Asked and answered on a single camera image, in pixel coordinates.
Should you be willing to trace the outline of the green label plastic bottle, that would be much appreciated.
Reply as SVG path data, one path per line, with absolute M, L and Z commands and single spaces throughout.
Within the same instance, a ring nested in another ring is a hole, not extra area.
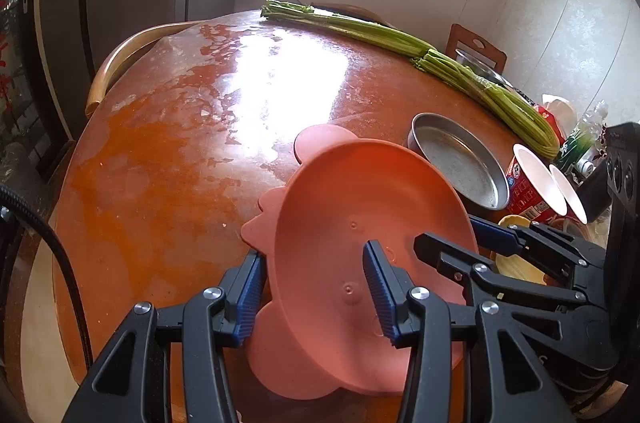
M 562 172 L 567 172 L 593 146 L 602 146 L 608 103 L 601 100 L 588 110 L 578 121 L 560 147 L 553 164 Z

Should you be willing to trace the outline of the red snack bag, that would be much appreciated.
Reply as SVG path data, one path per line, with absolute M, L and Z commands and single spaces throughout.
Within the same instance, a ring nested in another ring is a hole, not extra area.
M 562 146 L 565 142 L 565 137 L 562 134 L 558 123 L 556 123 L 555 116 L 544 106 L 535 104 L 534 109 L 544 118 L 544 120 L 550 125 L 556 139 L 558 139 L 558 143 Z

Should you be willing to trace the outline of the yellow plastic plate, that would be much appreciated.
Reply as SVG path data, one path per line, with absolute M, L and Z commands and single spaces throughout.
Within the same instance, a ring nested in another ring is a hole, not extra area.
M 528 228 L 530 221 L 520 215 L 506 215 L 500 219 L 498 225 L 506 228 L 511 226 Z M 546 281 L 544 281 L 544 273 L 518 255 L 503 256 L 492 253 L 492 258 L 497 265 L 498 272 L 503 276 L 542 285 L 546 284 Z

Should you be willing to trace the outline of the shallow metal pan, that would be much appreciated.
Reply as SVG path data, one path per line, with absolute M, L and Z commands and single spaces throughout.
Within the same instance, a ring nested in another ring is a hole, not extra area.
M 419 113 L 412 119 L 407 145 L 434 165 L 474 209 L 498 212 L 508 205 L 509 186 L 498 160 L 457 122 Z

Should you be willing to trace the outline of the long green celery bunch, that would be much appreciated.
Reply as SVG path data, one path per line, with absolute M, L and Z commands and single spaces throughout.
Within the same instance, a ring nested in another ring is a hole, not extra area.
M 267 0 L 262 4 L 262 16 L 267 20 L 332 31 L 409 58 L 422 58 L 429 52 L 437 52 L 430 43 L 401 30 L 314 6 Z

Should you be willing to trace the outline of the curved wooden chair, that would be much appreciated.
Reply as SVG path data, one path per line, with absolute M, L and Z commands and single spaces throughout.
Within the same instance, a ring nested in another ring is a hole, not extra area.
M 131 35 L 130 38 L 117 45 L 96 71 L 85 106 L 86 118 L 92 117 L 110 88 L 159 40 L 200 23 L 201 20 L 161 24 Z

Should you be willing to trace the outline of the white plastic bag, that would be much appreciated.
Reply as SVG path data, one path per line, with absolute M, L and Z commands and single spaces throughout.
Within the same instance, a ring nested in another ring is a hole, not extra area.
M 578 123 L 578 115 L 574 106 L 565 98 L 542 94 L 542 106 L 552 114 L 555 125 L 561 135 L 566 138 Z

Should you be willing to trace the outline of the wooden chair back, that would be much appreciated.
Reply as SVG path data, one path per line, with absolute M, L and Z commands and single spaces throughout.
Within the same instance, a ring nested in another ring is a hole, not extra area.
M 498 73 L 502 73 L 506 66 L 506 54 L 479 34 L 462 27 L 461 24 L 452 24 L 445 54 L 449 58 L 456 57 L 457 50 L 464 50 L 465 53 L 475 54 L 483 60 L 484 64 L 491 66 Z

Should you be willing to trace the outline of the metal bowl on chair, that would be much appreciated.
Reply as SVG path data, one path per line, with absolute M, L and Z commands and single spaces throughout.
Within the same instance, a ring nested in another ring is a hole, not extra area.
M 466 68 L 469 68 L 471 71 L 473 71 L 477 76 L 500 85 L 501 87 L 507 88 L 508 90 L 513 90 L 513 85 L 508 82 L 503 76 L 500 76 L 498 72 L 496 72 L 494 69 L 491 69 L 488 65 L 484 64 L 483 61 L 477 59 L 464 50 L 459 50 L 458 48 L 456 49 L 456 60 L 462 66 L 465 66 Z

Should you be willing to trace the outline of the dark refrigerator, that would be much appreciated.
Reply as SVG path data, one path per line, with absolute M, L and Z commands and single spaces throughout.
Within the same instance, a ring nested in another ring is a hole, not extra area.
M 99 66 L 123 40 L 180 21 L 183 0 L 1 0 L 1 143 L 48 180 L 87 123 Z

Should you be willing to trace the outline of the pink plastic plate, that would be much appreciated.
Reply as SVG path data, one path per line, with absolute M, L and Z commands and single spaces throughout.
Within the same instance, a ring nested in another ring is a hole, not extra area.
M 270 302 L 247 345 L 255 377 L 273 393 L 317 399 L 346 388 L 398 395 L 410 353 L 386 339 L 363 273 L 364 245 L 450 303 L 461 287 L 419 261 L 422 232 L 476 249 L 465 208 L 433 165 L 399 145 L 314 125 L 294 143 L 298 170 L 265 192 L 242 239 L 264 254 Z

